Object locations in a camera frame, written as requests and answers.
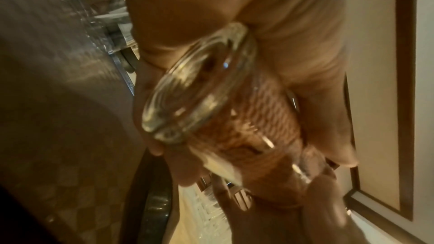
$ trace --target hand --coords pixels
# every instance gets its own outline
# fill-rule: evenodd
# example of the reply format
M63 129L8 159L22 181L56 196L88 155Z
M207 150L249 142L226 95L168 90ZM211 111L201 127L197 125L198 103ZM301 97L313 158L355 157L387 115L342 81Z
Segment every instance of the hand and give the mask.
M174 154L142 130L149 93L200 38L233 21L247 25L260 57L297 97L308 141L337 164L357 165L344 102L344 0L126 0L140 48L134 121L151 153L164 155L175 181L191 185L200 160Z
M368 244L347 215L339 186L328 176L316 177L304 205L289 210L252 198L251 208L243 211L225 182L214 174L212 188L231 227L233 244Z

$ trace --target glass jar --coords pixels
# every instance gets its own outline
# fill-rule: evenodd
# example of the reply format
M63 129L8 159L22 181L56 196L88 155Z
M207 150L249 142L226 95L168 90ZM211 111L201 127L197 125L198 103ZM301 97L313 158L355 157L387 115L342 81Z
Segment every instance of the glass jar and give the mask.
M330 167L305 143L286 89L257 57L239 23L202 39L157 84L142 126L251 195L300 205L309 178Z

